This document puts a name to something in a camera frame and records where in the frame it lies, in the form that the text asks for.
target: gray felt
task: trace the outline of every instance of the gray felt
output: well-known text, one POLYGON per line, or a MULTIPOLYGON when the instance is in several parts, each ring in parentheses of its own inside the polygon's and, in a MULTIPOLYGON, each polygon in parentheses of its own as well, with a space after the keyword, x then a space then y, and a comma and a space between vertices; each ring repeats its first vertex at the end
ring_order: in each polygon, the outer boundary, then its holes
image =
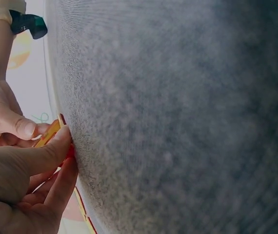
POLYGON ((48 0, 92 219, 278 234, 278 0, 48 0))

